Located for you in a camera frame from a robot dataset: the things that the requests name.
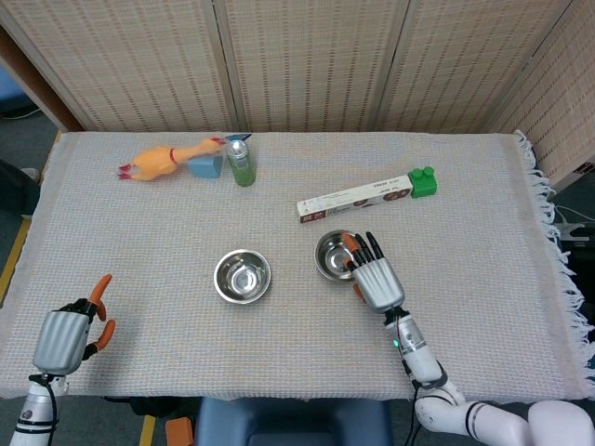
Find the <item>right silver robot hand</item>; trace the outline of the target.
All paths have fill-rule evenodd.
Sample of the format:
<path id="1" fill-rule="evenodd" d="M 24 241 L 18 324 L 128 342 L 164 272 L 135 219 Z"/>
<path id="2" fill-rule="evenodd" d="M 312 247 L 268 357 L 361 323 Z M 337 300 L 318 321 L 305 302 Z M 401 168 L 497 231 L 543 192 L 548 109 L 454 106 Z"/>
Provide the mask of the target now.
<path id="1" fill-rule="evenodd" d="M 344 233 L 341 238 L 350 253 L 343 263 L 366 305 L 376 313 L 400 307 L 405 298 L 403 286 L 374 235 L 370 231 L 365 237 Z"/>

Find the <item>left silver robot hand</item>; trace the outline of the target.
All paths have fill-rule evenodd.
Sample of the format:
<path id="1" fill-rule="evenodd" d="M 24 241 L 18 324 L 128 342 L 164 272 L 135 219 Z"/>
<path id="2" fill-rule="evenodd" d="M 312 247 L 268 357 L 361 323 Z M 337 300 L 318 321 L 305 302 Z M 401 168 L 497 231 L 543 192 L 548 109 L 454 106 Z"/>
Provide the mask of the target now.
<path id="1" fill-rule="evenodd" d="M 83 361 L 108 346 L 115 330 L 115 320 L 107 320 L 102 296 L 111 280 L 111 274 L 103 276 L 88 298 L 79 298 L 47 313 L 33 355 L 33 365 L 41 374 L 72 374 Z M 89 330 L 95 319 L 106 324 L 99 339 L 88 342 Z"/>

